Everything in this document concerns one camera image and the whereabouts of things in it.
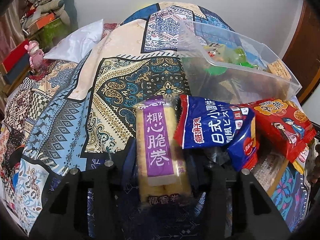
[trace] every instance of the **cartoon character illustration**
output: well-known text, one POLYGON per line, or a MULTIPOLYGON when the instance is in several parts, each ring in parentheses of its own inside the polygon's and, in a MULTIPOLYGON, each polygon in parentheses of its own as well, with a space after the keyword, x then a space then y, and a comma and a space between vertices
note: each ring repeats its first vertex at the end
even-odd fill
POLYGON ((283 138, 287 139, 289 141, 289 143, 291 144, 295 144, 297 142, 297 137, 296 134, 293 134, 289 131, 287 131, 283 124, 279 123, 279 122, 273 122, 271 123, 274 127, 276 127, 277 129, 280 130, 281 135, 283 136, 283 138))
POLYGON ((303 138, 304 136, 304 129, 300 126, 294 123, 293 120, 291 120, 290 118, 282 118, 282 120, 287 123, 288 125, 291 125, 292 129, 294 130, 294 132, 296 133, 296 135, 300 135, 300 139, 303 138))

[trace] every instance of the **metal bolt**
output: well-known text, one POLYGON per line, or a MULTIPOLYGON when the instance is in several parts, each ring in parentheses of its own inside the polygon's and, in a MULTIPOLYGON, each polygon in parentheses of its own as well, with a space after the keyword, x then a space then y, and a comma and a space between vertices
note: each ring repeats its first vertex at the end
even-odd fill
POLYGON ((77 168, 72 168, 70 171, 69 171, 72 175, 75 175, 78 173, 78 169, 77 168))
POLYGON ((242 169, 241 172, 244 175, 249 175, 250 174, 250 171, 248 169, 242 169))
POLYGON ((111 167, 113 165, 113 161, 105 161, 104 165, 107 167, 111 167))

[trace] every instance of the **biscuit bag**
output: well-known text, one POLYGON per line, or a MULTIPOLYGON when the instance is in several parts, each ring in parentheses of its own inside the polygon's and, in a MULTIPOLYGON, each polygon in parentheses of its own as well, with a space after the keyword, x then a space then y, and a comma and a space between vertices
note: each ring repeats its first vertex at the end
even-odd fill
POLYGON ((306 115, 280 99, 264 99, 242 106, 254 110, 261 134, 291 163, 316 135, 306 115))
POLYGON ((249 109, 242 128, 227 148, 233 168, 236 171, 240 171, 242 168, 252 169, 258 162, 258 148, 255 116, 254 112, 249 109))
POLYGON ((182 113, 174 138, 182 149, 223 146, 241 129, 249 109, 180 95, 182 113))
POLYGON ((174 98, 142 101, 136 110, 137 164, 140 200, 166 204, 190 196, 182 149, 173 139, 177 127, 174 98))
POLYGON ((201 97, 180 95, 182 113, 174 138, 183 149, 227 147, 233 168, 257 162, 254 112, 201 97))

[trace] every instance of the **red snack bag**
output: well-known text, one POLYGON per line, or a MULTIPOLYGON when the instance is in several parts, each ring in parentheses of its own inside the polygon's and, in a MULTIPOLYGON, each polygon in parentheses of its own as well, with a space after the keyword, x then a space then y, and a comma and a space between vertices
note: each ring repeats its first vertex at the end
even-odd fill
POLYGON ((264 99, 242 106, 255 112, 257 129, 291 163, 316 135, 306 115, 280 99, 264 99))

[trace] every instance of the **beige fabric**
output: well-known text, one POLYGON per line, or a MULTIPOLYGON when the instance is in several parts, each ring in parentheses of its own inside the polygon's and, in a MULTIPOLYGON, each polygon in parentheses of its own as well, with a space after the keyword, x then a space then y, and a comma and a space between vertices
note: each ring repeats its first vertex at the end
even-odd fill
POLYGON ((92 49, 80 72, 78 84, 68 98, 83 100, 87 96, 88 90, 92 87, 99 62, 103 58, 114 57, 119 54, 119 51, 126 51, 128 55, 143 55, 141 54, 141 45, 145 26, 145 20, 137 19, 122 25, 121 28, 116 28, 109 36, 104 37, 92 49), (123 36, 126 37, 126 42, 123 42, 123 36))
POLYGON ((50 1, 50 2, 48 2, 46 4, 44 4, 44 5, 39 5, 37 7, 37 10, 41 10, 42 13, 43 12, 48 12, 48 11, 51 11, 51 10, 57 10, 57 9, 59 9, 58 4, 59 4, 60 1, 61 0, 52 0, 52 1, 50 1))
POLYGON ((60 17, 61 21, 65 24, 65 25, 70 25, 70 18, 67 14, 67 12, 64 10, 64 5, 58 9, 53 11, 57 16, 60 17))
POLYGON ((191 3, 183 3, 183 2, 160 2, 159 7, 160 9, 165 9, 169 6, 176 5, 185 9, 189 9, 193 11, 194 15, 201 17, 203 19, 207 19, 207 17, 204 15, 204 13, 200 10, 199 6, 191 3))

